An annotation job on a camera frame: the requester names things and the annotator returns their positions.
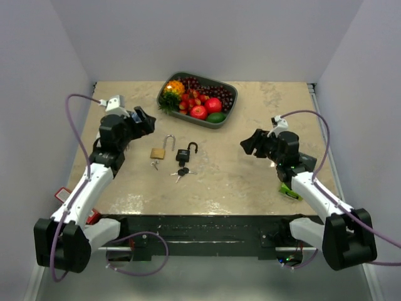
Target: silver key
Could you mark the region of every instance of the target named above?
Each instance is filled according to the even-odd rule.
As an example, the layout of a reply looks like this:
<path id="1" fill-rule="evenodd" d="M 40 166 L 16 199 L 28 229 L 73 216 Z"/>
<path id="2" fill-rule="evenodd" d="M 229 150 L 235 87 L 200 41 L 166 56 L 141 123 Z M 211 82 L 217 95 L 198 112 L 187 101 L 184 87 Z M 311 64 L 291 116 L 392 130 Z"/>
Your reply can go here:
<path id="1" fill-rule="evenodd" d="M 153 161 L 152 163 L 150 163 L 150 166 L 153 166 L 158 171 L 159 169 L 156 166 L 157 164 L 159 164 L 159 160 Z"/>

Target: black padlock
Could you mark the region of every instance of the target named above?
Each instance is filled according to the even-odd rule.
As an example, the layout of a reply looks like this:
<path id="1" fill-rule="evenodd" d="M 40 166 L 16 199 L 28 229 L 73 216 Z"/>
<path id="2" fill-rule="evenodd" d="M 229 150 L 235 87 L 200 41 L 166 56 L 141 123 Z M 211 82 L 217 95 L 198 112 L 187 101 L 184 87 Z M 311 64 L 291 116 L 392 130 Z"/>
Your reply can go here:
<path id="1" fill-rule="evenodd" d="M 179 149 L 175 160 L 179 162 L 180 167 L 184 167 L 185 163 L 189 162 L 190 146 L 195 145 L 195 154 L 198 152 L 198 145 L 195 142 L 190 142 L 187 149 Z"/>
<path id="2" fill-rule="evenodd" d="M 185 163 L 189 162 L 189 153 L 190 151 L 188 149 L 178 150 L 175 160 L 179 162 L 180 167 L 184 167 Z"/>

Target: brass padlock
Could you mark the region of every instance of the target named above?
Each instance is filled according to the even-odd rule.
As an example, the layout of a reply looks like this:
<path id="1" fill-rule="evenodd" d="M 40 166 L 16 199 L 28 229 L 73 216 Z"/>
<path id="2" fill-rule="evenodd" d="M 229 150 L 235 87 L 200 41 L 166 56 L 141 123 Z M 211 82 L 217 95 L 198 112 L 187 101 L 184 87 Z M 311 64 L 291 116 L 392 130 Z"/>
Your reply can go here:
<path id="1" fill-rule="evenodd" d="M 150 152 L 150 158 L 152 159 L 160 159 L 163 160 L 165 156 L 165 145 L 167 143 L 167 139 L 169 137 L 173 138 L 173 146 L 171 148 L 172 151 L 174 151 L 174 145 L 175 145 L 175 137 L 173 135 L 167 135 L 164 137 L 164 142 L 163 142 L 163 148 L 162 149 L 152 149 Z"/>

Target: red apple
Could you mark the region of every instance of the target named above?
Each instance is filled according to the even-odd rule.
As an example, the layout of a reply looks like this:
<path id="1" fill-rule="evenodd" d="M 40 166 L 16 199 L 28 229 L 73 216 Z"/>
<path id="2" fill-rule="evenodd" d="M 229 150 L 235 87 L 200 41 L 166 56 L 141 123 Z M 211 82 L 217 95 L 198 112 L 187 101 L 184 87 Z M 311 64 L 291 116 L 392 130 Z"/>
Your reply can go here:
<path id="1" fill-rule="evenodd" d="M 189 94 L 189 98 L 198 98 L 200 93 L 195 89 L 188 89 L 187 93 Z"/>
<path id="2" fill-rule="evenodd" d="M 180 102 L 178 108 L 180 108 L 180 110 L 186 110 L 188 109 L 188 103 L 185 101 Z"/>
<path id="3" fill-rule="evenodd" d="M 198 98 L 200 99 L 200 101 L 201 101 L 202 103 L 205 103 L 206 100 L 210 99 L 210 97 L 207 96 L 207 95 L 199 95 Z"/>
<path id="4" fill-rule="evenodd" d="M 207 117 L 207 110 L 203 105 L 196 105 L 195 107 L 192 108 L 190 111 L 190 115 L 193 118 L 205 120 Z"/>
<path id="5" fill-rule="evenodd" d="M 188 95 L 188 94 L 182 94 L 182 95 L 181 95 L 181 100 L 182 100 L 183 102 L 187 102 L 187 101 L 188 101 L 188 98 L 189 98 L 189 95 Z"/>
<path id="6" fill-rule="evenodd" d="M 221 101 L 216 97 L 206 100 L 205 107 L 209 114 L 221 112 L 222 109 Z"/>
<path id="7" fill-rule="evenodd" d="M 195 100 L 193 98 L 189 98 L 188 99 L 188 107 L 190 109 L 192 109 L 193 107 L 195 107 Z"/>

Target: white wall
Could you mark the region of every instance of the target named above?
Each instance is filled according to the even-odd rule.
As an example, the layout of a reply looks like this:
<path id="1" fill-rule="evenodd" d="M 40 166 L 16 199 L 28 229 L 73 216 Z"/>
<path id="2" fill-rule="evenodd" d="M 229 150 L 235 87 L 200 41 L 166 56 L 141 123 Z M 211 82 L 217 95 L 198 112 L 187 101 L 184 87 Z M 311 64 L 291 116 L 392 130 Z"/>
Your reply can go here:
<path id="1" fill-rule="evenodd" d="M 401 2 L 365 0 L 317 84 L 333 132 L 346 200 L 401 241 Z M 377 238 L 378 258 L 401 252 Z M 400 300 L 400 268 L 377 268 L 386 300 Z"/>
<path id="2" fill-rule="evenodd" d="M 33 226 L 57 203 L 76 142 L 64 113 L 90 82 L 48 0 L 0 1 L 0 300 L 22 300 L 33 269 Z M 87 106 L 73 115 L 83 126 Z"/>
<path id="3" fill-rule="evenodd" d="M 362 0 L 51 0 L 96 80 L 316 82 Z"/>

